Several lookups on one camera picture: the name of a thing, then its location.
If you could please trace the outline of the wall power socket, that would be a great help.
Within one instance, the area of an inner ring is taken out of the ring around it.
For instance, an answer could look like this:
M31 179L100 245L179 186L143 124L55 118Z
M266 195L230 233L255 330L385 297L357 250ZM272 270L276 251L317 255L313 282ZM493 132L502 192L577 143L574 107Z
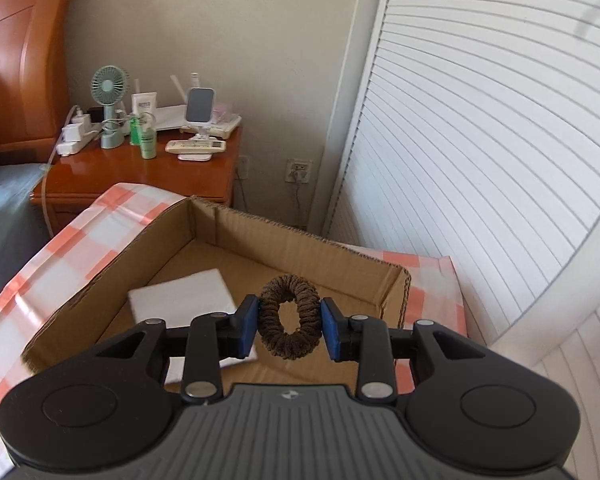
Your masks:
M308 184L310 182L312 166L312 160L288 159L285 170L285 182Z

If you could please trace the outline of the white louvered closet door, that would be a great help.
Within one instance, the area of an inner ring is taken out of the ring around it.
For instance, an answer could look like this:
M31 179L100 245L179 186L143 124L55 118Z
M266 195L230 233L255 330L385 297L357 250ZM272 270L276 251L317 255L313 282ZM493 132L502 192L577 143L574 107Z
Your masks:
M600 479L600 0L379 0L325 223L446 257L468 333L579 405Z

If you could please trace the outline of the wooden nightstand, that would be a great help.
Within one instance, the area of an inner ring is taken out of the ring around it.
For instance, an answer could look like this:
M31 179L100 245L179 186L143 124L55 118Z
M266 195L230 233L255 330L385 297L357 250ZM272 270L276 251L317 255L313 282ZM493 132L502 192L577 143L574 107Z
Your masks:
M182 162L164 151L171 140L180 140L181 131L158 134L157 156L142 159L137 146L123 144L103 150L92 142L78 154L53 163L46 180L30 195L36 206L44 206L55 233L117 183L146 184L183 196L198 196L209 202L232 202L242 127L237 127L226 151L208 162Z

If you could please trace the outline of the green desk fan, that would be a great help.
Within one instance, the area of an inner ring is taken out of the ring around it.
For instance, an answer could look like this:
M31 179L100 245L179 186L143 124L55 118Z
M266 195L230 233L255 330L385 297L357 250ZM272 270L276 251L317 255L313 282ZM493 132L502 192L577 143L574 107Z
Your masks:
M104 150L118 148L123 143L121 120L118 118L117 109L128 89L129 75L121 67L102 66L92 77L92 98L104 112L100 136L100 147Z

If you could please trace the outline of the white remote control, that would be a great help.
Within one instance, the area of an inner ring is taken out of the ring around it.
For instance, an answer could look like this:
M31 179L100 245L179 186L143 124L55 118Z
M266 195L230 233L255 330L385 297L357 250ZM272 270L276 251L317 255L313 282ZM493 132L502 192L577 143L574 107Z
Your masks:
M207 155L223 153L226 142L213 139L172 140L164 148L167 153L177 155Z

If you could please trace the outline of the white power strip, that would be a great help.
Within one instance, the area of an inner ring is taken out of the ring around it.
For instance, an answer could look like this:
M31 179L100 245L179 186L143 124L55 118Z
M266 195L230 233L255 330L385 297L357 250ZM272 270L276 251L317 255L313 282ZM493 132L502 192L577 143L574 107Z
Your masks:
M56 153L60 157L78 154L100 133L102 124L92 122L90 114L78 113L61 129Z

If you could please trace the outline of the white towel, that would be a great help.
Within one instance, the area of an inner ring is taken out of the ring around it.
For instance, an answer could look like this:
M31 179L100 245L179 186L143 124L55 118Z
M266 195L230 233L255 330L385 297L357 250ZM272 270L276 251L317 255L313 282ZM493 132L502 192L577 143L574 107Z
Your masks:
M162 318L167 328L188 327L199 315L236 312L236 304L218 269L133 289L128 296L135 322Z

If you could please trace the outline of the brown knitted scrunchie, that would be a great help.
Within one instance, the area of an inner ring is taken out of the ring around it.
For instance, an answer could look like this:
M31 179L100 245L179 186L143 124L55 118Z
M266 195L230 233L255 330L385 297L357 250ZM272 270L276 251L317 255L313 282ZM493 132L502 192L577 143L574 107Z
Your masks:
M308 356L322 338L320 297L313 284L285 274L264 285L258 330L266 350L284 360Z

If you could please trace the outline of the green small box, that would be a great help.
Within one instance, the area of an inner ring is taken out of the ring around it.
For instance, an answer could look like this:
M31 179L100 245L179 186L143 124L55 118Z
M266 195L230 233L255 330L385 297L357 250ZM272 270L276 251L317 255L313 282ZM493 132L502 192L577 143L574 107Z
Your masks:
M129 120L130 126L130 144L140 145L140 135L142 134L142 124L140 118L132 114Z

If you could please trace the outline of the grey bed sheet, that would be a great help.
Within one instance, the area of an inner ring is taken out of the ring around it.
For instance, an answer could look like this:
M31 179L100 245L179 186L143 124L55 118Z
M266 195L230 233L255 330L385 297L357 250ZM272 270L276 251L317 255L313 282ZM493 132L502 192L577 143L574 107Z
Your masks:
M41 164L0 166L0 293L50 240L42 210L30 202L44 174Z

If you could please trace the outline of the pink checkered tablecloth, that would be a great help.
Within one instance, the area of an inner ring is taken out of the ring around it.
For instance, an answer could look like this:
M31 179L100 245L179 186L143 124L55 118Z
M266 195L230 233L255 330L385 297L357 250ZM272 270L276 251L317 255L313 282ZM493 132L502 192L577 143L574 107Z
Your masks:
M178 194L143 184L116 184L33 256L0 295L0 401L27 377L20 353L44 321L125 248ZM400 264L411 273L406 319L432 318L467 332L465 308L448 257L361 248L360 254ZM0 477L10 461L0 439Z

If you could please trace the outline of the white cosmetic tube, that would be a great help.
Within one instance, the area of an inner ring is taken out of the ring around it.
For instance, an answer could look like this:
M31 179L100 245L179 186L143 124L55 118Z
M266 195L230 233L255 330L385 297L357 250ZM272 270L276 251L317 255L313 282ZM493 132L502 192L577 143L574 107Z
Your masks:
M141 114L155 114L157 108L156 92L137 92L132 94L132 113L136 116Z

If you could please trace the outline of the wooden headboard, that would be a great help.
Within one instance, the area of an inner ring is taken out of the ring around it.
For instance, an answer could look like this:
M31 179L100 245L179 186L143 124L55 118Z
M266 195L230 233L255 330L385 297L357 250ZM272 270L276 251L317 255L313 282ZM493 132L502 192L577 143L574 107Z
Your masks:
M45 162L70 108L71 0L0 0L0 166Z

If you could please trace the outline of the cardboard box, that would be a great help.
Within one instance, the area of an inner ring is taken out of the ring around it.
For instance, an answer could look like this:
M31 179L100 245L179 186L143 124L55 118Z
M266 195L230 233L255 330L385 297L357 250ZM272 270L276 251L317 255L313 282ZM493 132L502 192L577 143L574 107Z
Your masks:
M208 312L233 312L273 278L294 275L345 315L403 324L411 277L307 232L203 200L163 211L59 308L24 348L33 373L128 330L146 318L187 326Z

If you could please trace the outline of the green tube bottle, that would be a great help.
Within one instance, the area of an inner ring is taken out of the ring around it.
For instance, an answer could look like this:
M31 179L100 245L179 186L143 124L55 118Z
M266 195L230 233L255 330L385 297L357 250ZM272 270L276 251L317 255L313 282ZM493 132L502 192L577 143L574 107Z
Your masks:
M138 118L140 126L140 156L142 159L153 159L157 156L157 133L155 132L155 116L149 112L143 112Z

